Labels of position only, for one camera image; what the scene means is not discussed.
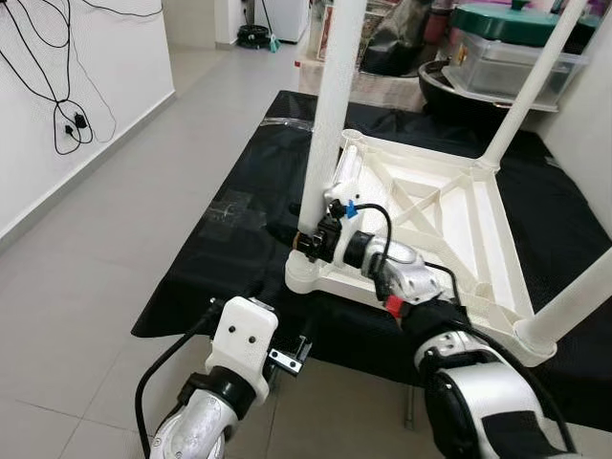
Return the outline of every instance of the plastic container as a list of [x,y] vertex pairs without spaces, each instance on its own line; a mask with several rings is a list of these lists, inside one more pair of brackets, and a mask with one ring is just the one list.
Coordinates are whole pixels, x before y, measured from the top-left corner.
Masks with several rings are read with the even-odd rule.
[[[500,102],[512,102],[532,71],[541,48],[491,41],[472,33],[460,33],[444,75],[465,94],[473,93]],[[581,55],[562,53],[535,105],[554,111],[572,78],[587,63]]]

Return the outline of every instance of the black cloth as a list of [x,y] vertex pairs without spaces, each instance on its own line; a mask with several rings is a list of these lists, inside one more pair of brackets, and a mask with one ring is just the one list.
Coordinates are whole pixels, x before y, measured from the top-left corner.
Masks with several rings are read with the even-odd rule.
[[[267,116],[313,120],[316,106],[315,97],[283,91]],[[489,132],[432,116],[353,103],[346,124],[368,136],[469,158],[481,156],[491,139]],[[179,334],[204,312],[211,296],[256,295],[279,314],[274,345],[291,349],[308,326],[315,337],[312,357],[415,383],[390,315],[322,292],[297,295],[285,286],[289,248],[276,242],[265,224],[296,227],[297,217],[288,208],[301,200],[310,139],[309,132],[286,126],[257,128],[210,207],[223,211],[209,212],[196,225],[132,333],[143,338]],[[537,135],[516,135],[496,178],[538,310],[612,243]],[[608,301],[538,367],[571,422],[612,431],[612,410],[605,406],[612,393],[611,348]]]

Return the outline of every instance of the tiled floor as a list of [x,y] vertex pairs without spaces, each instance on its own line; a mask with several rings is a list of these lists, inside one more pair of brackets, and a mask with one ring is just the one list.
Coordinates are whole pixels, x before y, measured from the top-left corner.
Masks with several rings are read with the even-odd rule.
[[[192,85],[186,96],[2,255],[1,457],[142,457],[134,390],[175,338],[129,330],[277,91],[297,87],[294,52],[235,50],[179,64],[177,80]],[[195,339],[151,381],[149,433],[208,349]],[[399,384],[309,361],[249,414],[229,456],[440,457],[422,397],[416,431],[404,429],[404,398]],[[592,457],[612,449],[593,430],[578,442]]]

